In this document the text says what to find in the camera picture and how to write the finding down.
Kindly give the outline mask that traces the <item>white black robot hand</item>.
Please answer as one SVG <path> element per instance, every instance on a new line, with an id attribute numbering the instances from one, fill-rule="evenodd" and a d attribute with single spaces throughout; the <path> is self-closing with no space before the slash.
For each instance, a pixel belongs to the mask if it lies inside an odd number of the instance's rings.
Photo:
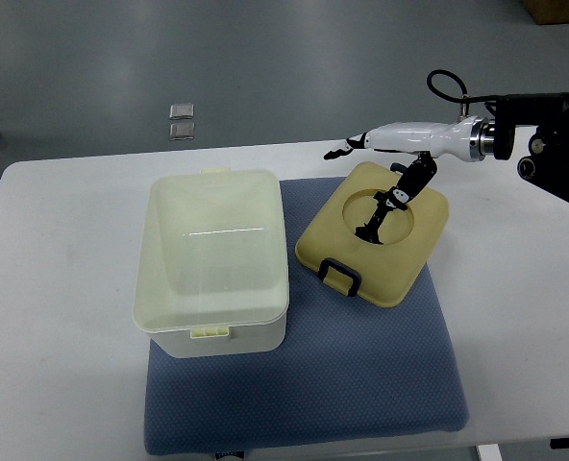
<path id="1" fill-rule="evenodd" d="M 451 155 L 466 162 L 481 161 L 494 154 L 494 132 L 495 123 L 479 116 L 468 116 L 451 125 L 391 123 L 340 141 L 324 159 L 344 157 L 361 149 L 416 154 L 418 160 L 409 166 L 395 189 L 378 199 L 379 207 L 386 211 L 404 210 L 435 174 L 435 158 Z"/>

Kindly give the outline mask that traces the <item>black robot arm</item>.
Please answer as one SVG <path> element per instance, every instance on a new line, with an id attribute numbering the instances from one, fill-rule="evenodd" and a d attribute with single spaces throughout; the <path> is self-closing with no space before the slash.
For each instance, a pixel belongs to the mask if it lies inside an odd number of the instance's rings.
<path id="1" fill-rule="evenodd" d="M 517 173 L 569 203 L 569 92 L 471 96 L 464 81 L 445 69 L 430 72 L 426 84 L 436 96 L 459 105 L 460 119 L 477 103 L 491 114 L 471 129 L 468 144 L 474 159 L 510 159 L 516 129 L 534 127 L 529 153 L 518 159 Z"/>

